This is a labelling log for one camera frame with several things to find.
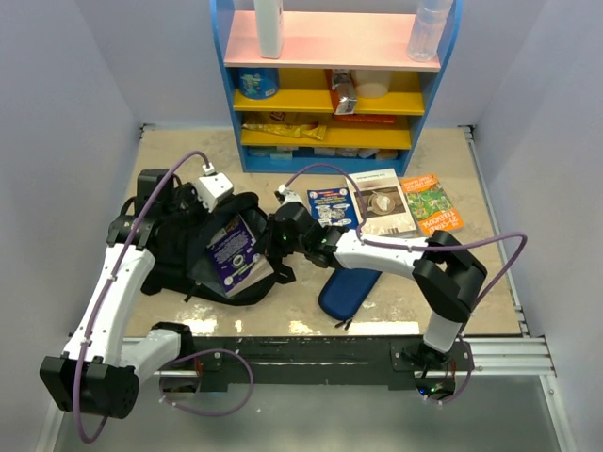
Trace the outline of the blue comic book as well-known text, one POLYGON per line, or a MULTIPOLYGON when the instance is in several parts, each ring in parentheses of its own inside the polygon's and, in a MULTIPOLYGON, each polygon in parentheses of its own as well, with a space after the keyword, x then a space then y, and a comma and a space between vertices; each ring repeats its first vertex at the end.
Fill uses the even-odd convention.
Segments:
POLYGON ((309 210, 321 226, 344 226, 354 230, 358 219, 345 187, 307 191, 309 210))

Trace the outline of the purple book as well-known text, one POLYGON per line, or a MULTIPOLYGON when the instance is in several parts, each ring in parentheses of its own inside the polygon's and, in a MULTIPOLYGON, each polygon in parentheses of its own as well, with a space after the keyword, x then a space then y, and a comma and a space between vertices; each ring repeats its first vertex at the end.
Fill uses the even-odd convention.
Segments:
POLYGON ((236 215, 206 247, 228 298, 274 273, 268 259, 253 249, 255 244, 251 229, 241 215, 236 215))

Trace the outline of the black backpack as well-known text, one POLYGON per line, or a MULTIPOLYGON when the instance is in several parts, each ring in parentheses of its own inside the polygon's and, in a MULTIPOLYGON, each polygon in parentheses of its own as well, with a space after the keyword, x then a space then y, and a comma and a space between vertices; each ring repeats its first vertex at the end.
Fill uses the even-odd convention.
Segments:
POLYGON ((153 204, 151 220, 146 245, 155 265, 141 288, 147 296, 167 289, 185 299, 250 306, 275 284, 296 281, 281 258, 264 255, 268 215, 252 192, 231 194, 210 213, 178 188, 153 204))

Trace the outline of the orange treehouse book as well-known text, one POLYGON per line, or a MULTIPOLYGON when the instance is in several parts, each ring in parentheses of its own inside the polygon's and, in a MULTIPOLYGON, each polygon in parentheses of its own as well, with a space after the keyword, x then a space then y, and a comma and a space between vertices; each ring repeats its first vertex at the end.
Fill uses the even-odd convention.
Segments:
POLYGON ((400 185, 420 232, 452 232, 464 227, 459 211, 435 174, 402 179, 400 185))

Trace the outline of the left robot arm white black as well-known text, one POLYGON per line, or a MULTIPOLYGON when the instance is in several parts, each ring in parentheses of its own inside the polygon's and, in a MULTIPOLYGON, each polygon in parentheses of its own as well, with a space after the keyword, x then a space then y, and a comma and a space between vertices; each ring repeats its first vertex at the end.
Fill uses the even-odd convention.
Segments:
POLYGON ((161 252, 185 243, 187 221, 204 214, 197 190, 167 169, 139 173, 136 193, 109 224, 105 260, 90 303, 59 356, 42 360, 40 377, 64 412, 125 418, 143 382, 169 364, 189 367, 195 358, 190 328, 158 322, 135 346, 122 345, 140 294, 161 289, 161 252))

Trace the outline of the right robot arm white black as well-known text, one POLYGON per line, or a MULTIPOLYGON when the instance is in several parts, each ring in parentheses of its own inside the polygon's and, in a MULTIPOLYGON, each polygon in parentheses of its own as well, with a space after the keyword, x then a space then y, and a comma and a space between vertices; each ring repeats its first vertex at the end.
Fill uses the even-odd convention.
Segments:
POLYGON ((432 370, 453 358, 452 346, 478 304, 485 266, 450 233, 404 239, 360 235, 347 227, 322 226, 300 202, 269 215, 264 253, 272 259, 299 253, 315 266, 365 269, 414 281, 432 309, 419 357, 432 370))

